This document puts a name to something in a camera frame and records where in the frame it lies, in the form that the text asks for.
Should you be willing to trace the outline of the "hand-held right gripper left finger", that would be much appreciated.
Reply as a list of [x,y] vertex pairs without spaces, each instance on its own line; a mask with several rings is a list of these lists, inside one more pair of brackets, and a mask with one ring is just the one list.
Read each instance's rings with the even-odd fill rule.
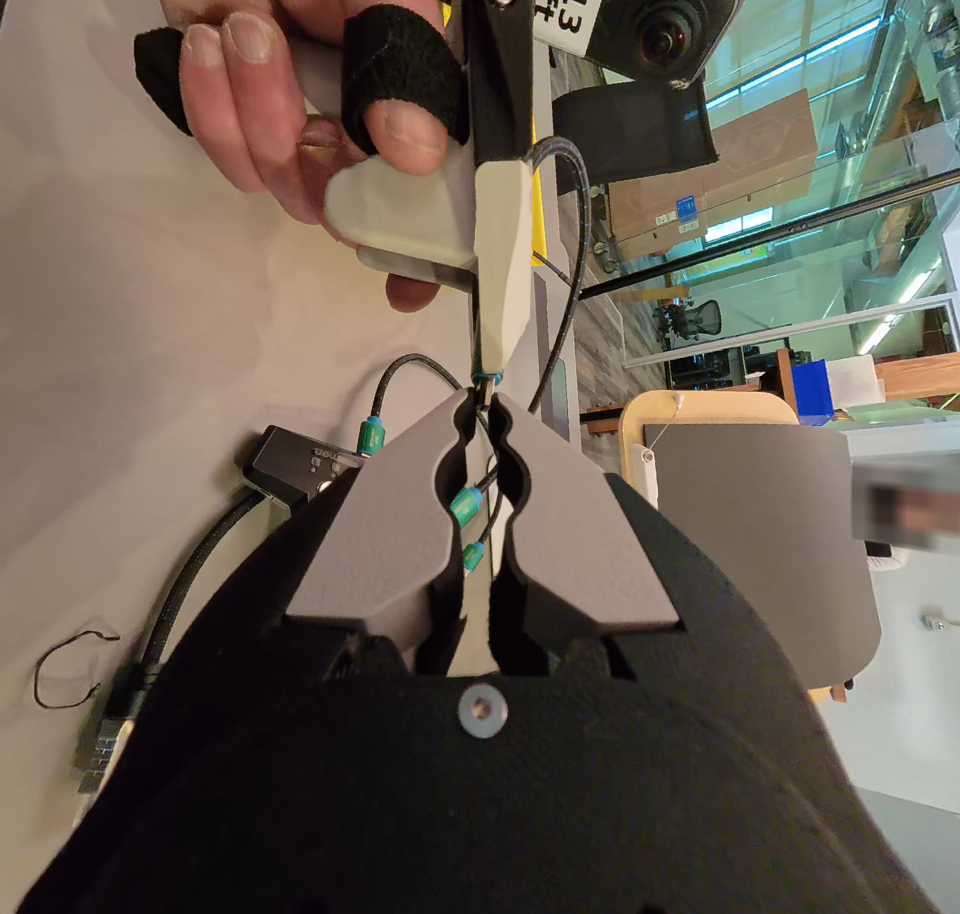
[[473,390],[369,457],[332,520],[287,615],[389,639],[416,672],[448,672],[466,620],[461,527]]

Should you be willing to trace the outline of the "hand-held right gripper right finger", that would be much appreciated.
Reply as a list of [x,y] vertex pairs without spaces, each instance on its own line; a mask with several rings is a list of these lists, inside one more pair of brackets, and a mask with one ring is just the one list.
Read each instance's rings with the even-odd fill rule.
[[502,394],[488,425],[510,504],[489,599],[499,672],[547,675],[581,641],[675,628],[678,612],[602,471]]

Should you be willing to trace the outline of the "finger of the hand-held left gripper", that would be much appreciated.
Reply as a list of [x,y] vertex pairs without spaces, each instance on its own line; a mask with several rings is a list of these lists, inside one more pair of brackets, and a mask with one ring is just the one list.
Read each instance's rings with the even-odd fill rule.
[[525,159],[489,161],[474,177],[478,371],[503,375],[531,316],[533,171]]

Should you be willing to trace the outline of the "dark monitor with wooden back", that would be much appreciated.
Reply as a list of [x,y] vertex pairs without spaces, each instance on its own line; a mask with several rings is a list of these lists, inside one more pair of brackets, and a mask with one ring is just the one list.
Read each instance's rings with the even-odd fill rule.
[[[673,392],[643,392],[618,421],[621,474],[645,426],[652,444]],[[658,511],[726,575],[817,702],[844,703],[882,637],[852,463],[837,430],[801,424],[768,392],[684,392],[654,446]]]

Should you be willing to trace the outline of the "grey adapter with braided cable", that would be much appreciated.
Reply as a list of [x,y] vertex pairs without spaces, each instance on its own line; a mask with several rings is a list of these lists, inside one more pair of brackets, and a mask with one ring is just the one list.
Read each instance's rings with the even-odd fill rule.
[[92,798],[105,782],[121,750],[121,739],[133,728],[147,693],[162,670],[162,659],[175,622],[202,567],[234,526],[262,503],[264,495],[242,491],[188,555],[160,601],[142,649],[114,680],[88,753],[80,758],[78,792]]

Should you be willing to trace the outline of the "person's left hand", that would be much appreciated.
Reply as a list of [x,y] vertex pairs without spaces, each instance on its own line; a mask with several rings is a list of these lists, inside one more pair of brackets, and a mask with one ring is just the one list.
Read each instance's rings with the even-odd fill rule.
[[159,0],[183,34],[178,83],[188,129],[210,162],[246,193],[270,193],[295,221],[321,225],[330,180],[366,153],[339,120],[309,114],[289,37],[342,43],[345,23],[378,4],[445,30],[440,0]]

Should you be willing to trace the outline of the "black office chair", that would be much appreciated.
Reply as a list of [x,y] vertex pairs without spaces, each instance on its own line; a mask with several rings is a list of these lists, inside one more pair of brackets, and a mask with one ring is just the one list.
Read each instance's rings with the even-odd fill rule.
[[592,186],[715,164],[704,80],[676,89],[633,80],[570,91],[554,99],[553,128],[582,155]]

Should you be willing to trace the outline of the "brown cardboard box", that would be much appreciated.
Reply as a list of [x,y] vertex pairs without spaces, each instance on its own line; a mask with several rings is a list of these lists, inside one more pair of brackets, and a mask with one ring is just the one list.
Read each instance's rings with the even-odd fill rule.
[[717,128],[713,142],[712,164],[609,186],[611,235],[627,260],[809,193],[818,146],[806,88]]

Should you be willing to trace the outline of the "black mesh swivel chair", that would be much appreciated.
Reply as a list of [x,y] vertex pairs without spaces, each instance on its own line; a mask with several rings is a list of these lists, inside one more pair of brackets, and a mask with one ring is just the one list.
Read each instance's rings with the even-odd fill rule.
[[717,337],[723,331],[722,311],[715,299],[696,306],[667,303],[656,309],[655,316],[663,338],[673,335],[684,341],[697,341],[701,335]]

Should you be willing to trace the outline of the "blue storage bin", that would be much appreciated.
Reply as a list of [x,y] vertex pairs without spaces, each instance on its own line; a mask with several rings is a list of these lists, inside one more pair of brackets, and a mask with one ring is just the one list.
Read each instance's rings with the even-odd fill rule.
[[819,428],[834,419],[834,401],[826,360],[793,365],[791,380],[795,412],[801,424]]

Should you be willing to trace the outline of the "black boom pole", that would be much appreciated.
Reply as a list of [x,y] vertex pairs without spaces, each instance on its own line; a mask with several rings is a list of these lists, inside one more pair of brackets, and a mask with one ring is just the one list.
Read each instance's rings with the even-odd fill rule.
[[956,167],[935,176],[912,181],[896,189],[876,193],[832,208],[825,208],[788,223],[754,229],[733,240],[704,248],[693,254],[660,264],[657,267],[623,274],[605,282],[585,287],[580,292],[579,300],[592,300],[634,288],[657,277],[666,277],[688,268],[695,268],[740,251],[750,250],[777,241],[794,239],[863,214],[897,207],[918,198],[924,198],[937,191],[954,188],[958,184],[959,168]]

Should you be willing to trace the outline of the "thin dark twist tie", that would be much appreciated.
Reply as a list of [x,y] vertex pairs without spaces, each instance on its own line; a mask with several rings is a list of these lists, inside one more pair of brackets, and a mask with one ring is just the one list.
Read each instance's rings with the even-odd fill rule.
[[86,628],[50,645],[33,664],[32,703],[46,713],[76,711],[89,704],[102,684],[104,658],[120,641],[116,632]]

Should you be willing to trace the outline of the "brown wooden side desk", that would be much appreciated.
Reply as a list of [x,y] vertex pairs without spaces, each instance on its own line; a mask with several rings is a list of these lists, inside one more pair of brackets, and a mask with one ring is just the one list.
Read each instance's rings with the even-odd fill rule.
[[[877,362],[870,354],[825,360],[834,410],[905,402],[959,391],[959,354],[947,353]],[[762,374],[759,389],[794,404],[778,365]]]

